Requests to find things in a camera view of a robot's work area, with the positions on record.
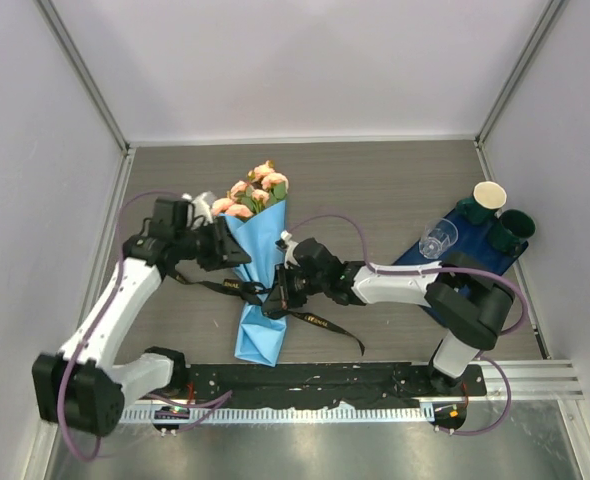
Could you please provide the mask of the black printed ribbon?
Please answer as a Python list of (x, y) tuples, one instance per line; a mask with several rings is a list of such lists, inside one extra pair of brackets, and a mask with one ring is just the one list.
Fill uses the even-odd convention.
[[(243, 282), (241, 280), (225, 279), (221, 284), (212, 281), (191, 281), (183, 274), (176, 270), (173, 270), (170, 274), (173, 280), (176, 280), (181, 285), (201, 285), (212, 291), (220, 294), (238, 297), (252, 306), (261, 306), (260, 294), (265, 294), (268, 289), (265, 288), (259, 282)], [(365, 353), (365, 345), (355, 335), (344, 329), (343, 327), (334, 324), (333, 322), (324, 319), (319, 315), (315, 315), (309, 312), (297, 312), (294, 310), (285, 310), (286, 315), (291, 315), (299, 320), (302, 320), (308, 324), (315, 325), (319, 328), (331, 331), (336, 334), (345, 335), (354, 339), (359, 345), (361, 355)]]

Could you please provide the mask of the large blue wrapping paper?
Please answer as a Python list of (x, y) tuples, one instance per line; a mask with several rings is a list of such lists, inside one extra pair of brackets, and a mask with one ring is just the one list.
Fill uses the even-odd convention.
[[(286, 227), (286, 201), (281, 201), (247, 221), (224, 218), (237, 242), (252, 261), (233, 269), (245, 282), (257, 282), (270, 288), (277, 264), (284, 254), (276, 242)], [(277, 364), (287, 330), (285, 317), (265, 317), (261, 306), (246, 303), (241, 311), (234, 356), (243, 361), (274, 367)]]

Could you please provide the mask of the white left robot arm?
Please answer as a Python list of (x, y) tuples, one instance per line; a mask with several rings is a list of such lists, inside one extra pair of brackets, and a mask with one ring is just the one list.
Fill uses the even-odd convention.
[(42, 420), (103, 438), (124, 409), (150, 394), (180, 397), (188, 385), (183, 353), (150, 347), (118, 365), (117, 353), (147, 300), (171, 278), (188, 282), (177, 266), (194, 260), (205, 271), (247, 264), (251, 258), (234, 239), (226, 220), (211, 209), (216, 197), (160, 196), (142, 230), (119, 247), (114, 271), (83, 323), (54, 354), (32, 365)]

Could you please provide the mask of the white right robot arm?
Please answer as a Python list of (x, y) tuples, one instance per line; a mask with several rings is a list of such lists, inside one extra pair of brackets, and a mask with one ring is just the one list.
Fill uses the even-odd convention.
[(302, 310), (317, 294), (343, 306), (401, 303), (428, 309), (447, 330), (426, 371), (428, 386), (440, 395), (461, 385), (478, 353), (495, 347), (515, 299), (502, 277), (461, 252), (423, 265), (381, 266), (342, 261), (313, 238), (280, 240), (277, 246), (286, 257), (275, 267), (261, 306), (264, 316), (292, 315), (327, 328), (328, 321)]

